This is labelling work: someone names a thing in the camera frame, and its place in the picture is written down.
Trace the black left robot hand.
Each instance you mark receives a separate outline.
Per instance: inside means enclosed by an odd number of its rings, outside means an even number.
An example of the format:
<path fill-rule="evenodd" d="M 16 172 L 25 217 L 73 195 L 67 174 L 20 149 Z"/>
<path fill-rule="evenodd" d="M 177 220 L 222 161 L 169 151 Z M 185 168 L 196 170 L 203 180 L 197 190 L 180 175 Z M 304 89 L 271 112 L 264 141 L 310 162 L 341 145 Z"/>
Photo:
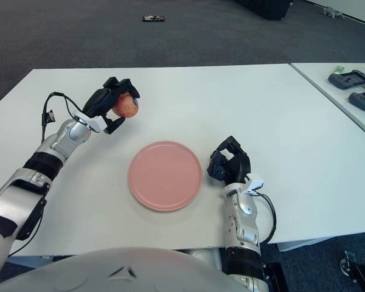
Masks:
<path fill-rule="evenodd" d="M 130 79 L 119 81 L 115 77 L 110 77 L 103 84 L 103 88 L 98 89 L 85 103 L 81 110 L 82 113 L 78 114 L 79 118 L 84 120 L 87 127 L 96 133 L 104 131 L 106 134 L 112 134 L 124 123 L 125 118 L 111 120 L 106 115 L 117 105 L 121 94 L 130 94 L 134 99 L 140 97 Z"/>

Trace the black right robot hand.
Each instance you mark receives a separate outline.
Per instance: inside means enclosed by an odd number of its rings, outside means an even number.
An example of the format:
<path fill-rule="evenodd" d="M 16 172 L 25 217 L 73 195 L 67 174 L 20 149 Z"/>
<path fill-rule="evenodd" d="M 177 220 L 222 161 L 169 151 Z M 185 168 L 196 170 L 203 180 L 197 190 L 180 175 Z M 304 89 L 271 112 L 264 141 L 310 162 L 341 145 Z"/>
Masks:
<path fill-rule="evenodd" d="M 232 183 L 244 184 L 250 172 L 249 156 L 233 136 L 226 138 L 210 155 L 208 175 L 223 181 L 226 186 Z"/>

